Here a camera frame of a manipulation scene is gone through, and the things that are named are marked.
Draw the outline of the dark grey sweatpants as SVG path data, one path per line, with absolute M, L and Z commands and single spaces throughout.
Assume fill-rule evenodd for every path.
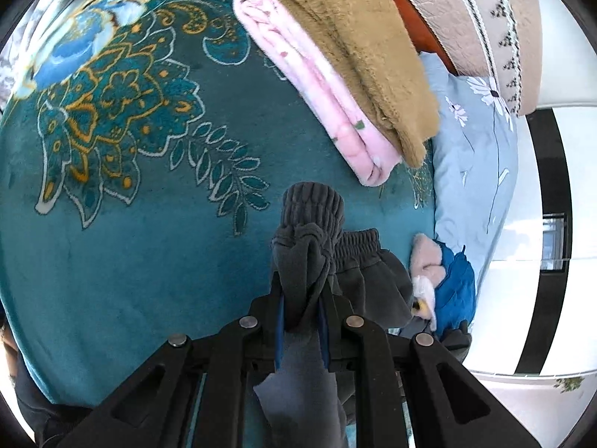
M 409 324 L 413 285 L 403 263 L 381 247 L 378 231 L 344 231 L 344 202 L 327 185 L 297 183 L 283 195 L 272 241 L 286 331 L 281 366 L 254 387 L 276 447 L 345 447 L 354 418 L 354 382 L 323 363 L 316 303 L 323 289 L 347 298 L 381 328 Z

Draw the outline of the grey garment with flower embroidery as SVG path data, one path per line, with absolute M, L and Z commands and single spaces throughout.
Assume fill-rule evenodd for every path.
M 431 335 L 460 363 L 465 361 L 472 345 L 472 335 L 469 332 L 467 320 L 463 320 L 455 329 L 446 329 L 440 336 L 431 331 L 430 321 L 423 320 L 423 318 L 413 318 L 408 325 L 398 330 L 400 337 L 408 339 L 416 337 L 420 333 Z

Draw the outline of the blue quilted garment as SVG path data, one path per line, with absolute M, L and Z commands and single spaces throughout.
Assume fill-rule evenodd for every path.
M 445 277 L 435 288 L 435 335 L 441 339 L 448 331 L 459 328 L 463 321 L 470 324 L 476 313 L 476 278 L 465 248 L 453 252 L 437 241 Z

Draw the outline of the pink white fluffy garment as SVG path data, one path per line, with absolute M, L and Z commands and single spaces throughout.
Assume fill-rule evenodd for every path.
M 446 270 L 442 265 L 440 246 L 424 234 L 417 234 L 413 238 L 410 274 L 414 295 L 412 313 L 415 317 L 429 321 L 430 330 L 435 332 L 435 290 L 445 280 Z

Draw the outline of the light blue floral pillow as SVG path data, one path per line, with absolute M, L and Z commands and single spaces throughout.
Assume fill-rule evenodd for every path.
M 516 124 L 494 78 L 452 75 L 436 54 L 419 58 L 439 104 L 431 139 L 435 238 L 465 252 L 480 286 L 514 193 Z

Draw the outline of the teal floral plush blanket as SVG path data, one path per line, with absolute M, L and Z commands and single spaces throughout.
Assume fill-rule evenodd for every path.
M 233 0 L 23 0 L 1 51 L 1 304 L 15 395 L 57 444 L 174 333 L 269 287 L 284 190 L 335 188 L 407 260 L 431 170 L 362 186 Z

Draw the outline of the folded pink blanket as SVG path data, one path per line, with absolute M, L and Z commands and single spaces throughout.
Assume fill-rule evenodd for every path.
M 375 127 L 343 78 L 278 0 L 233 0 L 237 20 L 303 97 L 361 185 L 388 180 L 401 153 Z

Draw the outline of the beige quilted headboard cover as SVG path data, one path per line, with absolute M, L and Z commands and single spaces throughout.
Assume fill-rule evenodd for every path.
M 510 112 L 531 114 L 541 79 L 538 0 L 409 0 L 455 71 L 489 76 Z

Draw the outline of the folded tan fleece blanket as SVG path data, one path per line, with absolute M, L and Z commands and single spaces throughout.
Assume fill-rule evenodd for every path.
M 407 165 L 423 165 L 438 102 L 394 0 L 277 0 Z

